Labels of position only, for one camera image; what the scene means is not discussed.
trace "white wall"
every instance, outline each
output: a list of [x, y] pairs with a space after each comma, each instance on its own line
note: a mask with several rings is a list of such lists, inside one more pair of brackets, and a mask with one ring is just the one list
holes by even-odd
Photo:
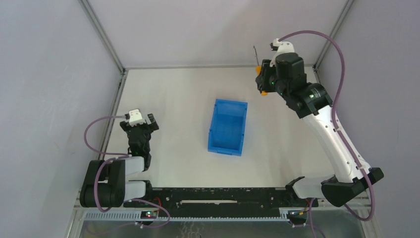
[[[328, 34], [346, 0], [91, 0], [125, 67], [255, 65], [299, 30]], [[292, 38], [305, 63], [325, 40]]]
[[63, 237], [119, 72], [76, 0], [1, 1], [0, 32], [1, 237]]
[[[385, 237], [418, 237], [420, 222], [420, 1], [357, 1], [337, 41], [346, 60], [338, 115], [360, 153], [385, 178], [374, 185]], [[320, 78], [335, 92], [338, 55]]]

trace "purple cable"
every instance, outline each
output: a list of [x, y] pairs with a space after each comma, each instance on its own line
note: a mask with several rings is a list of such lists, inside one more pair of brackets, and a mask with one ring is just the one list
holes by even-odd
[[165, 208], [163, 208], [162, 206], [159, 206], [159, 205], [157, 205], [157, 204], [154, 204], [154, 203], [152, 203], [152, 202], [149, 202], [149, 201], [146, 201], [146, 200], [142, 200], [142, 199], [139, 199], [139, 198], [133, 198], [133, 199], [130, 199], [130, 200], [127, 200], [127, 201], [124, 201], [124, 202], [130, 202], [130, 201], [143, 202], [143, 203], [147, 203], [147, 204], [149, 204], [149, 205], [152, 205], [152, 206], [154, 206], [154, 207], [156, 207], [156, 208], [159, 208], [160, 210], [162, 210], [162, 211], [164, 211], [164, 212], [166, 213], [166, 215], [168, 216], [168, 220], [166, 220], [164, 223], [159, 224], [159, 225], [156, 225], [156, 226], [151, 226], [151, 225], [148, 225], [148, 226], [147, 226], [147, 225], [142, 225], [142, 222], [140, 222], [140, 223], [137, 223], [137, 222], [134, 222], [134, 223], [133, 223], [133, 222], [128, 222], [128, 223], [121, 224], [121, 225], [119, 225], [119, 226], [117, 226], [117, 227], [114, 227], [114, 228], [112, 228], [111, 230], [106, 231], [106, 232], [93, 233], [93, 232], [91, 232], [90, 230], [88, 230], [87, 228], [86, 228], [86, 231], [87, 231], [89, 234], [94, 235], [94, 236], [102, 236], [102, 235], [109, 234], [109, 233], [111, 233], [111, 232], [114, 232], [114, 231], [116, 231], [116, 230], [118, 230], [118, 229], [122, 228], [122, 227], [129, 226], [129, 225], [137, 225], [137, 226], [142, 226], [142, 227], [146, 227], [146, 228], [158, 228], [158, 227], [163, 227], [164, 225], [166, 225], [166, 224], [168, 224], [168, 223], [169, 223], [169, 221], [170, 221], [170, 219], [171, 219], [170, 214], [169, 214], [169, 212], [168, 212]]
[[159, 206], [159, 205], [157, 205], [157, 204], [154, 204], [154, 203], [152, 203], [152, 202], [149, 202], [149, 201], [146, 201], [146, 200], [142, 200], [142, 199], [140, 199], [140, 198], [133, 198], [133, 199], [130, 199], [130, 200], [127, 200], [127, 201], [124, 201], [124, 202], [130, 202], [130, 201], [143, 202], [143, 203], [146, 203], [146, 204], [152, 205], [152, 206], [157, 207], [157, 208], [159, 208], [160, 210], [164, 211], [164, 212], [166, 213], [166, 215], [168, 216], [168, 220], [166, 220], [166, 221], [165, 221], [164, 223], [162, 223], [162, 224], [159, 224], [159, 225], [156, 225], [156, 226], [150, 226], [150, 225], [146, 226], [146, 225], [143, 225], [144, 227], [147, 227], [147, 228], [158, 228], [158, 227], [163, 227], [164, 225], [166, 225], [166, 224], [168, 224], [168, 223], [169, 223], [169, 221], [170, 221], [170, 214], [169, 214], [169, 212], [168, 212], [166, 209], [164, 209], [163, 207], [161, 207], [161, 206]]
[[99, 182], [99, 176], [101, 175], [102, 169], [103, 169], [103, 168], [104, 168], [104, 166], [105, 166], [106, 164], [108, 164], [109, 162], [114, 161], [114, 160], [119, 160], [119, 159], [125, 159], [125, 158], [130, 157], [130, 155], [125, 154], [125, 153], [109, 153], [109, 152], [102, 152], [102, 151], [100, 151], [100, 150], [97, 150], [97, 149], [95, 149], [95, 148], [93, 148], [92, 146], [90, 146], [90, 145], [89, 145], [89, 143], [88, 143], [88, 139], [87, 139], [87, 134], [88, 134], [88, 130], [89, 130], [89, 128], [90, 128], [93, 124], [95, 124], [95, 123], [99, 122], [100, 120], [105, 120], [105, 119], [114, 119], [114, 118], [123, 118], [123, 119], [124, 119], [124, 118], [125, 118], [125, 116], [107, 116], [107, 117], [98, 118], [98, 119], [94, 120], [93, 122], [91, 122], [91, 123], [90, 123], [90, 124], [86, 127], [86, 129], [85, 129], [85, 133], [84, 133], [84, 135], [83, 135], [83, 138], [85, 139], [85, 144], [86, 144], [86, 146], [87, 146], [87, 147], [89, 147], [89, 149], [91, 149], [91, 150], [93, 150], [93, 151], [95, 151], [95, 152], [97, 152], [97, 153], [100, 153], [100, 154], [102, 154], [102, 155], [122, 155], [122, 156], [120, 156], [120, 157], [118, 157], [118, 158], [111, 158], [111, 159], [107, 159], [107, 160], [105, 160], [105, 162], [103, 162], [103, 163], [101, 164], [101, 166], [99, 166], [98, 172], [96, 173], [96, 176], [95, 176], [95, 182], [94, 182], [94, 185], [93, 185], [93, 194], [94, 194], [94, 198], [95, 198], [95, 204], [96, 204], [96, 206], [98, 207], [98, 209], [99, 209], [101, 212], [107, 212], [107, 211], [109, 211], [109, 210], [111, 209], [110, 207], [108, 207], [108, 208], [106, 208], [106, 209], [103, 209], [103, 208], [101, 207], [101, 204], [99, 203], [99, 198], [98, 198], [98, 182]]
[[312, 234], [314, 235], [314, 237], [316, 238], [316, 234], [315, 234], [315, 228], [314, 228], [314, 224], [312, 222], [312, 204], [315, 201], [315, 198], [311, 199], [311, 202], [309, 203], [309, 211], [308, 211], [308, 215], [309, 215], [309, 222], [311, 224], [311, 229], [312, 229]]
[[93, 151], [95, 151], [95, 152], [97, 152], [97, 153], [100, 153], [101, 155], [127, 155], [127, 154], [124, 154], [124, 153], [108, 153], [108, 152], [102, 152], [102, 151], [100, 151], [100, 150], [97, 150], [97, 149], [93, 148], [93, 147], [92, 147], [92, 146], [90, 146], [90, 145], [89, 145], [89, 143], [88, 143], [87, 134], [88, 134], [88, 130], [89, 130], [89, 128], [90, 128], [93, 124], [95, 124], [95, 123], [99, 122], [100, 120], [111, 119], [111, 118], [125, 118], [125, 116], [107, 116], [107, 117], [103, 117], [103, 118], [96, 119], [96, 120], [94, 120], [93, 122], [91, 122], [91, 123], [88, 125], [88, 127], [85, 129], [85, 134], [84, 134], [84, 136], [83, 136], [83, 137], [84, 137], [84, 139], [85, 139], [85, 144], [86, 144], [86, 146], [87, 146], [89, 149], [91, 149], [91, 150], [93, 150]]
[[337, 93], [335, 94], [335, 98], [334, 98], [334, 103], [332, 105], [332, 109], [331, 109], [331, 119], [332, 119], [332, 123], [338, 133], [338, 135], [340, 136], [341, 140], [343, 141], [343, 143], [346, 145], [347, 149], [349, 150], [350, 154], [352, 155], [356, 165], [358, 166], [358, 168], [360, 168], [360, 172], [362, 173], [363, 177], [366, 180], [367, 183], [367, 187], [369, 188], [369, 193], [370, 193], [370, 213], [369, 216], [366, 218], [360, 217], [358, 216], [347, 204], [345, 204], [344, 206], [347, 208], [347, 210], [349, 210], [349, 212], [355, 216], [357, 219], [361, 220], [361, 221], [370, 221], [373, 218], [373, 215], [375, 213], [375, 195], [373, 193], [373, 186], [372, 183], [370, 182], [370, 179], [368, 177], [368, 175], [366, 174], [365, 170], [362, 168], [362, 164], [360, 163], [356, 153], [353, 151], [352, 147], [350, 146], [349, 142], [347, 141], [347, 139], [344, 137], [343, 133], [338, 129], [338, 123], [337, 123], [337, 119], [336, 119], [336, 112], [337, 112], [337, 103], [338, 103], [338, 99], [340, 98], [340, 94], [341, 94], [341, 89], [343, 87], [343, 83], [344, 83], [344, 73], [346, 71], [346, 67], [344, 64], [344, 56], [343, 53], [341, 52], [340, 47], [338, 46], [337, 42], [334, 41], [334, 39], [332, 39], [331, 37], [318, 32], [318, 31], [309, 31], [309, 30], [305, 30], [305, 31], [297, 31], [294, 33], [291, 33], [287, 36], [284, 36], [282, 38], [280, 38], [278, 41], [283, 41], [289, 37], [292, 36], [296, 36], [299, 34], [314, 34], [314, 35], [319, 35], [322, 36], [324, 38], [326, 38], [329, 42], [331, 42], [331, 44], [336, 48], [338, 55], [340, 56], [340, 61], [341, 61], [341, 77], [340, 77], [340, 83], [338, 84], [338, 89], [337, 89]]
[[128, 157], [129, 157], [129, 155], [121, 156], [121, 157], [118, 157], [118, 158], [110, 158], [110, 159], [105, 160], [105, 162], [103, 162], [101, 164], [101, 166], [99, 166], [99, 169], [98, 169], [98, 172], [96, 173], [95, 181], [94, 181], [94, 184], [93, 184], [93, 195], [94, 195], [94, 198], [95, 198], [95, 204], [98, 207], [98, 210], [100, 210], [101, 212], [107, 212], [111, 209], [110, 207], [108, 207], [106, 209], [103, 209], [101, 207], [101, 204], [99, 203], [98, 182], [99, 182], [99, 176], [101, 175], [102, 169], [104, 169], [105, 165], [109, 164], [111, 161], [119, 160], [119, 159], [125, 159], [125, 158], [128, 158]]
[[324, 232], [322, 232], [321, 229], [319, 227], [317, 227], [317, 226], [310, 225], [310, 224], [306, 224], [306, 225], [295, 225], [295, 224], [293, 224], [291, 222], [289, 222], [289, 223], [291, 225], [293, 225], [294, 227], [297, 227], [297, 228], [300, 228], [300, 227], [311, 227], [311, 228], [314, 228], [316, 231], [318, 231], [319, 233], [321, 233], [322, 237], [326, 238]]

